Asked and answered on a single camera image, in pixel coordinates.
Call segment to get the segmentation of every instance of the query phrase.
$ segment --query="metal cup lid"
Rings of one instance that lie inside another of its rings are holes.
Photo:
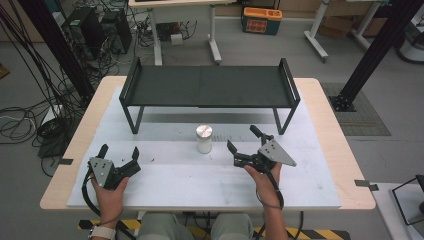
[[[209,139],[212,137],[212,128],[209,125],[200,125],[196,129],[197,137]]]

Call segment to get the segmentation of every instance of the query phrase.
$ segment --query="person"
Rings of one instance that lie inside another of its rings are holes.
[[[280,181],[281,163],[271,170],[277,183]],[[256,184],[261,202],[263,203],[264,222],[267,240],[288,239],[279,199],[271,181],[251,166],[245,166],[246,172]],[[98,226],[114,229],[123,210],[123,193],[129,179],[125,178],[114,191],[106,190],[97,184],[93,177],[91,182],[96,192],[101,213]],[[194,240],[193,235],[182,224],[178,223],[174,214],[147,212],[141,220],[142,228],[138,240]],[[212,226],[211,238],[216,240],[247,240],[253,235],[252,222],[244,213],[221,213]],[[108,238],[92,237],[93,240]]]

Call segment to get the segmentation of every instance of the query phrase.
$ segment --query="wrist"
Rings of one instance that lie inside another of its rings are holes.
[[[115,229],[117,224],[118,224],[118,219],[110,221],[110,219],[108,220],[108,219],[101,219],[100,218],[100,222],[97,226]]]
[[[261,203],[265,205],[271,205],[271,206],[280,206],[280,200],[278,200],[277,195],[275,192],[272,194],[267,195],[259,195]]]

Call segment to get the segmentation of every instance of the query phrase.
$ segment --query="floor mat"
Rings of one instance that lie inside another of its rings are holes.
[[[321,83],[327,97],[337,96],[344,83]],[[353,105],[356,112],[334,112],[345,136],[391,136],[365,94],[360,91]]]

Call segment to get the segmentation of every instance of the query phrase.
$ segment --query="wrist strap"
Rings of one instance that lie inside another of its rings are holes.
[[[115,229],[108,228],[108,227],[94,226],[90,231],[90,235],[88,236],[88,239],[92,239],[93,237],[102,237],[102,238],[113,240],[115,238],[115,233],[116,233]]]

